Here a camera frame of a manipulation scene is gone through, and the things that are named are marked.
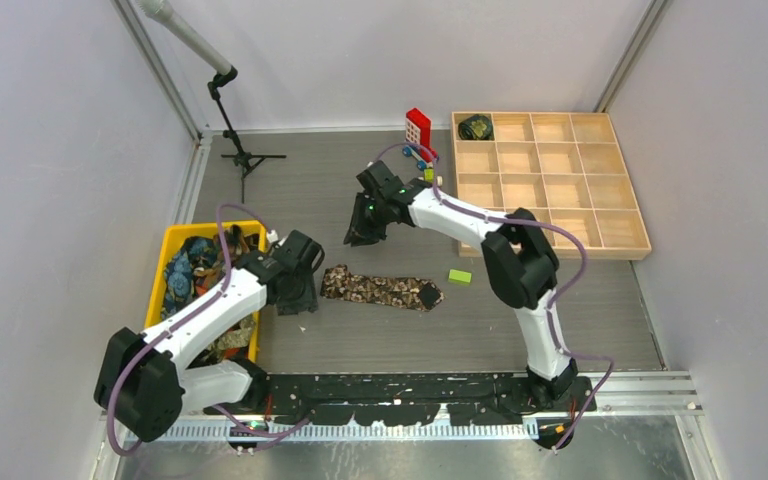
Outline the green toy block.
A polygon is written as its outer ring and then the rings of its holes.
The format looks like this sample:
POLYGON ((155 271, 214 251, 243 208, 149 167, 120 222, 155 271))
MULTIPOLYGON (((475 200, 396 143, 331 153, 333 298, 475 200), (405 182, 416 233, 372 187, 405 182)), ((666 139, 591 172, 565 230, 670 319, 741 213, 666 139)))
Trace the green toy block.
POLYGON ((472 273, 464 270, 450 269, 448 281, 458 285, 470 285, 472 283, 472 273))

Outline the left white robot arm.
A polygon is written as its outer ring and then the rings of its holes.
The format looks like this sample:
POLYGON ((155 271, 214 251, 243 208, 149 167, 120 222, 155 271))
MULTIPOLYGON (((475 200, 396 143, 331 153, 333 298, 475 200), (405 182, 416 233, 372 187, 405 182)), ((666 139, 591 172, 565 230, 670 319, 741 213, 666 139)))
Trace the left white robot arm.
POLYGON ((246 358, 193 362, 265 306, 314 311, 313 274, 323 258, 319 243, 293 230, 266 252, 242 255, 215 287, 170 319, 140 333, 120 329, 107 343, 94 401, 112 425, 142 442, 161 437, 183 413, 226 404, 258 412, 268 397, 264 370, 246 358))

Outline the brown floral tie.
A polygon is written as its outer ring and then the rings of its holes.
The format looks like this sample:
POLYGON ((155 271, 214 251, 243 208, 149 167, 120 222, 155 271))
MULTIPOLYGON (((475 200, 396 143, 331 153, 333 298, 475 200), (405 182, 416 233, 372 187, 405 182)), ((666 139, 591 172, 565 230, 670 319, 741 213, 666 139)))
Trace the brown floral tie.
POLYGON ((419 312, 429 312, 445 299, 444 293, 432 280, 357 274, 345 264, 324 271, 320 296, 419 312))

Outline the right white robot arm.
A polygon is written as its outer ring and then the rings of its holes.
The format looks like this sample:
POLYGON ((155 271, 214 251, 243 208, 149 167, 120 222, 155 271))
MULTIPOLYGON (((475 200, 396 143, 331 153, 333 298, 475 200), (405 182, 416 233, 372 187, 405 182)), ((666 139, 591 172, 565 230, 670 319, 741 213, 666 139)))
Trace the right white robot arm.
POLYGON ((564 344, 552 300, 560 263, 531 211, 479 208, 429 182, 403 182, 382 161, 370 163, 357 179, 345 243, 372 245, 385 239, 390 224, 435 231, 480 252, 495 296, 512 308, 527 349, 531 397, 544 410, 556 410, 571 395, 576 361, 564 344))

